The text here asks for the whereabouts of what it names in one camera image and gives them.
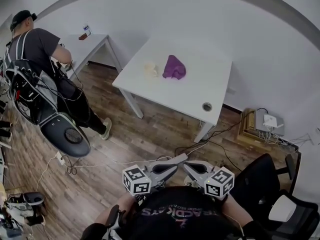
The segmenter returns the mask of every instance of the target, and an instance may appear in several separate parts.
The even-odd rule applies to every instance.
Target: power strip
[[[66,161],[63,159],[61,153],[58,151],[58,153],[56,153],[56,158],[58,159],[59,163],[63,166]]]

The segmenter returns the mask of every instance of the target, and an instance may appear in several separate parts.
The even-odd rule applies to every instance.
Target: black office chair
[[[291,155],[286,157],[286,168],[276,170],[269,154],[264,154],[247,166],[234,181],[230,192],[234,199],[261,225],[275,240],[307,240],[316,230],[320,216],[318,205],[293,197],[286,190],[280,190],[279,174],[295,176]],[[272,206],[285,195],[296,204],[296,209],[287,222],[269,220]]]

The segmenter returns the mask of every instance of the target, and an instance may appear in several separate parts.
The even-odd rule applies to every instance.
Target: man
[[[34,64],[41,67],[54,80],[58,92],[63,99],[58,96],[58,111],[67,113],[81,127],[90,127],[98,132],[103,140],[109,137],[109,132],[112,126],[110,118],[107,118],[104,123],[95,115],[89,107],[87,98],[83,91],[75,86],[66,76],[53,76],[54,69],[51,57],[63,64],[72,63],[71,53],[61,45],[60,38],[54,34],[41,29],[34,28],[34,20],[37,18],[28,10],[18,12],[12,19],[10,30],[13,31],[12,40],[7,44],[9,47],[9,56],[11,60],[16,58],[16,46],[19,37],[28,32],[24,42],[23,58],[32,61]]]
[[[225,201],[213,201],[198,188],[185,186],[162,188],[137,207],[129,193],[115,205],[126,211],[126,224],[117,230],[123,240],[271,240],[269,234],[229,195]],[[83,232],[81,240],[101,240],[107,232],[112,207],[103,211]]]

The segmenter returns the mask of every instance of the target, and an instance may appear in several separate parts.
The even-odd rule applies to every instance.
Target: bottle
[[[85,24],[83,25],[83,30],[84,30],[84,32],[87,34],[87,36],[92,35],[91,29],[90,29],[90,27],[89,27],[89,25],[88,25],[87,23],[85,23]]]

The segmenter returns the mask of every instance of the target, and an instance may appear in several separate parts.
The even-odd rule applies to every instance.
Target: table leg
[[[113,60],[113,63],[114,63],[114,66],[115,66],[116,70],[120,74],[120,72],[122,71],[122,68],[121,68],[121,65],[119,63],[119,60],[118,60],[114,50],[111,47],[111,44],[109,42],[109,37],[107,37],[107,39],[105,40],[104,44],[105,44],[106,50],[109,51],[109,53],[110,53],[110,55],[112,57],[112,60]]]
[[[198,143],[202,138],[210,131],[210,129],[214,125],[212,123],[206,122],[204,126],[202,126],[201,130],[199,131],[198,135],[195,137],[194,142]]]
[[[141,109],[139,108],[138,104],[136,103],[134,97],[132,97],[132,94],[130,92],[127,92],[127,91],[120,89],[120,88],[119,88],[119,90],[122,93],[122,95],[124,96],[124,98],[126,99],[126,101],[129,103],[132,110],[135,112],[136,116],[138,118],[142,119],[144,117],[144,114],[142,113]]]

